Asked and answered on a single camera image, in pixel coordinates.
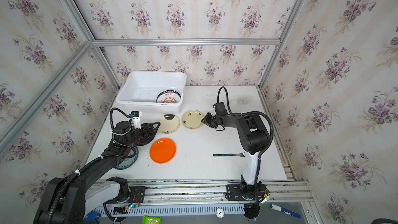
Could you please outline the white plate with sunburst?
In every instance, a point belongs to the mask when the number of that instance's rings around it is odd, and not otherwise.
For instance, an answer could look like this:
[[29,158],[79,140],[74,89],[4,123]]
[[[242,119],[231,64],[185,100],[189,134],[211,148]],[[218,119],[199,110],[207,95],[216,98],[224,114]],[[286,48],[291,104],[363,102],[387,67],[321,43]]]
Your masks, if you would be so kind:
[[156,99],[157,103],[176,104],[181,100],[181,94],[176,90],[162,91]]

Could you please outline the orange plate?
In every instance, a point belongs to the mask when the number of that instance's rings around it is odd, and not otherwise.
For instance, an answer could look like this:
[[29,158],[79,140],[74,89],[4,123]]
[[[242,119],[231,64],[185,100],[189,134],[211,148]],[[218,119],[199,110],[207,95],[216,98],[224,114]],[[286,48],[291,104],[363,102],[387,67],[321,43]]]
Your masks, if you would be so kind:
[[153,162],[165,164],[170,162],[176,154],[176,144],[169,138],[161,138],[150,147],[149,155]]

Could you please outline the cream plate with small motifs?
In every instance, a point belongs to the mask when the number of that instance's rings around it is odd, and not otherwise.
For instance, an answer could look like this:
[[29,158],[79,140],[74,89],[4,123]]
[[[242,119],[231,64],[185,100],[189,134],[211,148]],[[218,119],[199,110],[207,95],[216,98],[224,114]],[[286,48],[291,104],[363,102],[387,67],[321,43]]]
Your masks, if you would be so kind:
[[197,110],[189,110],[182,115],[182,124],[185,128],[195,130],[203,125],[204,115]]

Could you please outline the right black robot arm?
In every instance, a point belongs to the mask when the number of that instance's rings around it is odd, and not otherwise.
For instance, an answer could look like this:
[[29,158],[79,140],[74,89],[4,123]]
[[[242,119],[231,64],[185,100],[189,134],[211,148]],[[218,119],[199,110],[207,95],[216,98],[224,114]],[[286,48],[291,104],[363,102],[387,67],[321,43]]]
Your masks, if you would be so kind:
[[241,195],[246,200],[262,200],[259,180],[261,157],[270,148],[274,139],[274,127],[268,115],[258,111],[241,114],[212,115],[207,113],[201,123],[217,130],[235,128],[243,150],[249,153],[249,162],[241,175]]

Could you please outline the teal patterned plate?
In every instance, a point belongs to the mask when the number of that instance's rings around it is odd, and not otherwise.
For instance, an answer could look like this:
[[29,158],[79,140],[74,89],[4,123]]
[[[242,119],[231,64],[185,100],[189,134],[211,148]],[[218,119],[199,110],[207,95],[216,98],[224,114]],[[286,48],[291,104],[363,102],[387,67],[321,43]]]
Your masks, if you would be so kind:
[[138,158],[138,154],[136,153],[134,157],[132,158],[128,158],[126,160],[124,160],[122,163],[120,163],[119,165],[117,165],[115,167],[116,170],[125,170],[130,168],[136,161]]

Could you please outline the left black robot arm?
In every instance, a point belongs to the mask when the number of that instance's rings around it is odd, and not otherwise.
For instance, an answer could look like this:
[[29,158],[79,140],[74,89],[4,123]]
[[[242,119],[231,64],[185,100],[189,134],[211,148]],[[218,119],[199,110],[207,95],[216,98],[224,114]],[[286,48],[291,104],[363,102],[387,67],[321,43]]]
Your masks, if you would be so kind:
[[115,127],[108,147],[94,160],[74,173],[52,179],[45,188],[35,224],[79,224],[90,210],[87,207],[86,192],[108,171],[132,158],[130,154],[137,145],[147,145],[155,137],[159,122],[143,123],[141,128],[121,121]]

